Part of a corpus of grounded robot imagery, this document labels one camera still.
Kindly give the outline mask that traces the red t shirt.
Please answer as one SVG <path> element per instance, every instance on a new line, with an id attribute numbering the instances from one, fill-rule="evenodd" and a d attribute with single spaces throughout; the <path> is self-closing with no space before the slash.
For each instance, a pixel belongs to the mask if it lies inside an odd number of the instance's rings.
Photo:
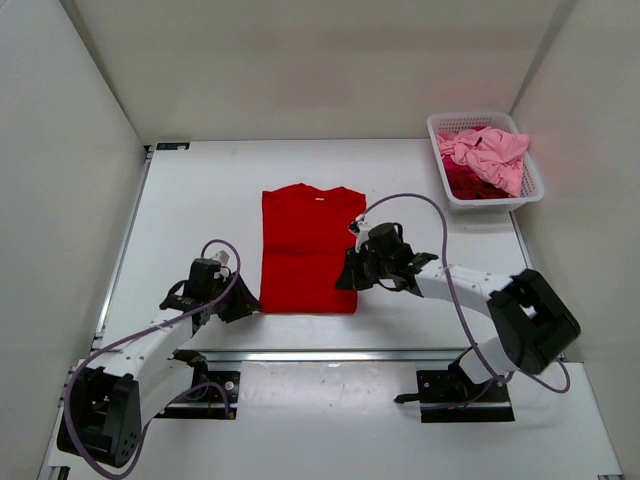
<path id="1" fill-rule="evenodd" d="M 363 193 L 299 183 L 262 193 L 259 301 L 267 314 L 352 314 L 357 293 L 335 288 L 348 230 L 366 208 Z"/>

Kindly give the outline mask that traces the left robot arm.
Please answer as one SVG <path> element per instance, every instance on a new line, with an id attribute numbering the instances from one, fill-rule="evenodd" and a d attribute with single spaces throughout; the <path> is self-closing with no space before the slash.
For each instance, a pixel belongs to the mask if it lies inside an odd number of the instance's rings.
<path id="1" fill-rule="evenodd" d="M 56 438 L 59 450 L 121 473 L 140 454 L 150 421 L 173 403 L 206 403 L 208 418 L 231 420 L 236 372 L 210 371 L 187 347 L 210 319 L 231 323 L 261 309 L 225 251 L 195 259 L 174 284 L 147 334 L 96 351 L 68 385 Z"/>

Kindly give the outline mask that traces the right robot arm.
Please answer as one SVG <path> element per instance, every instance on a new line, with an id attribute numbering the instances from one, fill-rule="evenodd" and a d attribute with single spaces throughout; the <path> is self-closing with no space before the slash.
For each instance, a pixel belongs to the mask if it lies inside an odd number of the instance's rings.
<path id="1" fill-rule="evenodd" d="M 472 340 L 447 368 L 442 385 L 454 396 L 454 408 L 481 399 L 516 372 L 536 379 L 581 334 L 574 315 L 536 270 L 494 275 L 416 253 L 398 223 L 370 226 L 356 220 L 349 230 L 356 240 L 346 252 L 337 289 L 406 292 L 448 301 L 458 316 L 471 310 L 492 321 L 495 337 Z"/>

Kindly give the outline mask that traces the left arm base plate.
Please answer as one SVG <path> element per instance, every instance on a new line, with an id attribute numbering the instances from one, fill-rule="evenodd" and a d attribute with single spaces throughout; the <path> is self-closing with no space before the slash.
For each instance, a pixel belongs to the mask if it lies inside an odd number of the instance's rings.
<path id="1" fill-rule="evenodd" d="M 191 387 L 198 389 L 170 403 L 155 419 L 235 420 L 241 380 L 240 362 L 209 362 L 192 379 Z"/>

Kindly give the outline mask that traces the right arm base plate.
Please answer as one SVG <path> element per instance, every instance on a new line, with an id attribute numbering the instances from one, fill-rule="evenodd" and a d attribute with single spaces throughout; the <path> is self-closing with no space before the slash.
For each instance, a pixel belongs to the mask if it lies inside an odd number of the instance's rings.
<path id="1" fill-rule="evenodd" d="M 513 422 L 507 386 L 495 380 L 480 385 L 455 381 L 445 370 L 416 372 L 423 424 Z"/>

